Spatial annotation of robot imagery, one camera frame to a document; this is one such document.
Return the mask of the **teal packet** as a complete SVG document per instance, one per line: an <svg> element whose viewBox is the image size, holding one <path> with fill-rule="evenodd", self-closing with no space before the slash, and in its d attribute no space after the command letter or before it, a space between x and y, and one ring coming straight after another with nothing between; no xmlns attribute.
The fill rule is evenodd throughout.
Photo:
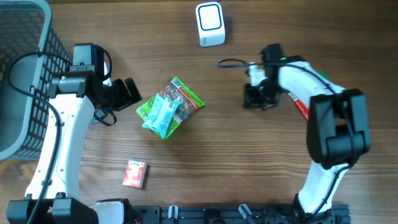
<svg viewBox="0 0 398 224"><path fill-rule="evenodd" d="M152 108L142 127L160 134L161 138L165 139L171 120L180 105L181 102L177 100L171 100L168 97L162 97L156 94Z"/></svg>

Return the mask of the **green snack packet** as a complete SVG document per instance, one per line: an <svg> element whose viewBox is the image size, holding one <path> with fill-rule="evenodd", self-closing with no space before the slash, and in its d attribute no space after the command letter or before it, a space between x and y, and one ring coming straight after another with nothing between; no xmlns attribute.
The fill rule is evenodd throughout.
<svg viewBox="0 0 398 224"><path fill-rule="evenodd" d="M196 110L205 106L205 103L178 77L174 77L172 81L157 94L162 97L168 97L171 100L177 100L181 102L181 105L178 107L173 119L171 120L169 130L167 131L166 139L170 137L170 135L181 125L181 123L183 123L186 119L193 115ZM136 110L137 114L144 121L146 120L147 115L152 108L155 96L151 97Z"/></svg>

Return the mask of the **red stick packet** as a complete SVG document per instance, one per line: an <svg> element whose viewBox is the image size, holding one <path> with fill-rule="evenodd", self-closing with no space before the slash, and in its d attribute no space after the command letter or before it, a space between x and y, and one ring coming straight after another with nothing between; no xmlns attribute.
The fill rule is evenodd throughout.
<svg viewBox="0 0 398 224"><path fill-rule="evenodd" d="M300 111L302 116L305 118L305 120L308 121L309 110L308 110L307 106L300 99L298 99L293 93L288 92L287 94L289 95L290 99L293 101L296 108Z"/></svg>

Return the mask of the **pink tissue pack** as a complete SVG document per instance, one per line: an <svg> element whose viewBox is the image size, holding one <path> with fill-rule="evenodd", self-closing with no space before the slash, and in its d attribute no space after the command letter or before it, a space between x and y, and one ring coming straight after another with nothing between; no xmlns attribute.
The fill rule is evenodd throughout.
<svg viewBox="0 0 398 224"><path fill-rule="evenodd" d="M144 185L147 164L139 161L128 161L123 185L141 189Z"/></svg>

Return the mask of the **green lid jar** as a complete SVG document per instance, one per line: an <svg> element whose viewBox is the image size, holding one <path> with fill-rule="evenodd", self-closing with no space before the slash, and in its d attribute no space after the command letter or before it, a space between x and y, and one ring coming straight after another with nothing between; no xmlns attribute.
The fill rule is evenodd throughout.
<svg viewBox="0 0 398 224"><path fill-rule="evenodd" d="M322 72L319 72L318 74L321 75L324 79L330 81L329 77L326 74L324 74Z"/></svg>

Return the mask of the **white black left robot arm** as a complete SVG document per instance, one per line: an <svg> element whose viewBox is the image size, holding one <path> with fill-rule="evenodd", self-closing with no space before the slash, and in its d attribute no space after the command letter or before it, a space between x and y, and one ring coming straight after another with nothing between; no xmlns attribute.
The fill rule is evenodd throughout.
<svg viewBox="0 0 398 224"><path fill-rule="evenodd" d="M7 206L9 223L138 223L128 199L100 200L87 206L79 200L79 173L86 132L92 119L107 126L96 111L113 116L141 101L132 78L111 78L111 56L95 44L76 44L64 72L48 85L50 110L39 163L24 199Z"/></svg>

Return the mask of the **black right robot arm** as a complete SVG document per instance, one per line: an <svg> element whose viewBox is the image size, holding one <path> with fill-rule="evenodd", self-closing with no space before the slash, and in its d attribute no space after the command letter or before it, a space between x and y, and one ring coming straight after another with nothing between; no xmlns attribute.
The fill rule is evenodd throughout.
<svg viewBox="0 0 398 224"><path fill-rule="evenodd" d="M280 44L267 45L261 56L261 63L246 65L250 82L244 86L244 107L274 108L284 92L295 98L307 117L312 160L295 197L296 217L301 223L324 220L342 177L370 148L365 95L333 84L298 55L286 57Z"/></svg>

